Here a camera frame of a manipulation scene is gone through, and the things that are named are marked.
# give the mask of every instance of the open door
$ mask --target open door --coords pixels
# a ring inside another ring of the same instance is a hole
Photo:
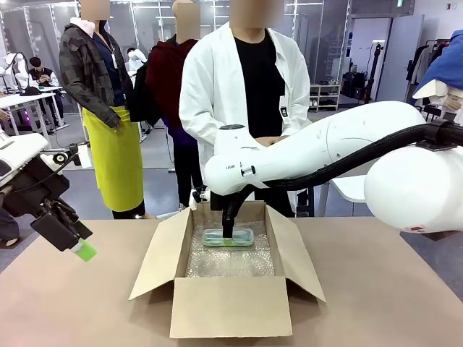
[[[425,16],[395,17],[392,20],[377,101],[406,101],[409,89],[407,68],[421,39]]]

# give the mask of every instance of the navy blue shirt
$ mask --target navy blue shirt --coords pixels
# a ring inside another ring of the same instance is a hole
[[[111,80],[111,85],[114,91],[114,106],[124,106],[124,91],[122,89],[121,78],[119,76],[119,70],[114,67],[113,62],[113,52],[111,49],[104,43],[101,38],[93,33],[93,40],[96,43],[96,48],[100,54],[100,57],[103,59],[106,69],[108,70],[109,79]]]

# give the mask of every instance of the open cardboard box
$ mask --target open cardboard box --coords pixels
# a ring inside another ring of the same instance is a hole
[[[171,338],[292,335],[287,279],[325,301],[298,227],[258,201],[245,202],[236,221],[264,220],[275,275],[186,278],[193,228],[204,220],[219,222],[221,213],[203,203],[159,224],[129,297],[133,300],[173,281]]]

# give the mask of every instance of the maroon hoodie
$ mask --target maroon hoodie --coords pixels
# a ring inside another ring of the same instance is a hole
[[[166,42],[159,41],[148,58],[145,83],[150,88],[163,118],[169,126],[182,126],[179,118],[180,89],[182,88],[183,64],[196,40],[188,40],[181,45],[176,42],[177,35]]]

